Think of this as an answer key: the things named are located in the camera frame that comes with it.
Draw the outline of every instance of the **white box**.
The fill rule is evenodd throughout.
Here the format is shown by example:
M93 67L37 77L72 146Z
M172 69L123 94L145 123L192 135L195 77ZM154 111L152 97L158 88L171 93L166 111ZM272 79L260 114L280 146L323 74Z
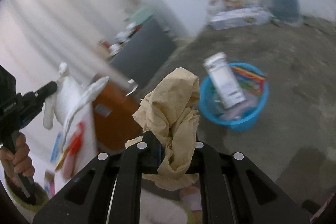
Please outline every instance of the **white box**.
M260 25L270 22L272 14L261 8L260 5L252 5L242 9L220 12L210 20L215 30Z
M246 100L223 52L204 60L204 67L225 108L233 107Z

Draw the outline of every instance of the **metal bolt head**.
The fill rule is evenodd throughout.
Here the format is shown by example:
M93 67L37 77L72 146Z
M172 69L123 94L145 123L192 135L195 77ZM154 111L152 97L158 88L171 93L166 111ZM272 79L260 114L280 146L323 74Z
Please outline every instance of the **metal bolt head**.
M145 149L145 148L147 147L147 144L144 143L144 142L141 142L141 143L138 143L136 146L137 146L137 148L139 148L139 149Z
M244 155L241 152L236 152L236 153L233 154L233 157L236 160L242 160L244 158Z
M108 158L109 155L107 155L107 153L100 153L98 155L98 160L106 160Z
M195 143L195 148L201 149L204 146L202 142L196 142Z

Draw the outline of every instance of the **beige rag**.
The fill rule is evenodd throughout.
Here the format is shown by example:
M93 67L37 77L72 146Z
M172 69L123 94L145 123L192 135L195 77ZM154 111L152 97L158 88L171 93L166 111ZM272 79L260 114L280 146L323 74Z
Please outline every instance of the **beige rag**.
M152 131L165 147L159 175L143 175L163 189L174 191L197 182L198 174L185 175L194 154L200 119L194 110L200 99L198 77L184 68L167 75L141 101L133 118L144 132Z

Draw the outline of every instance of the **crumpled cloth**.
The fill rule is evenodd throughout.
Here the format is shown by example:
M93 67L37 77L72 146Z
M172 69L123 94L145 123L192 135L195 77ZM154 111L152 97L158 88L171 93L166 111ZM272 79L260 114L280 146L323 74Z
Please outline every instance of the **crumpled cloth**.
M83 87L70 75L66 63L59 65L57 91L45 100L43 126L50 130L53 127L54 114L57 121L63 126L63 141L60 142L60 150L66 141L71 123L77 114L87 103L93 102L105 88L109 77L102 77L98 81Z
M184 68L167 75L142 99L133 118L144 132L152 131L165 147L159 175L143 175L163 189L174 191L197 182L198 174L185 175L194 154L200 99L198 77Z

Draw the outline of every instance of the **white towel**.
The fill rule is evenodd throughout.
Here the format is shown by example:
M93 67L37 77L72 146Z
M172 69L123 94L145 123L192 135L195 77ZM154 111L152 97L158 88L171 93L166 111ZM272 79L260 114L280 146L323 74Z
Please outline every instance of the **white towel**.
M66 63L60 64L57 91L45 101L43 126L49 130L52 129L55 114L57 121L63 126L61 151L63 151L68 131L76 113L87 103L93 102L108 81L108 76L102 77L84 88L70 75L68 65Z

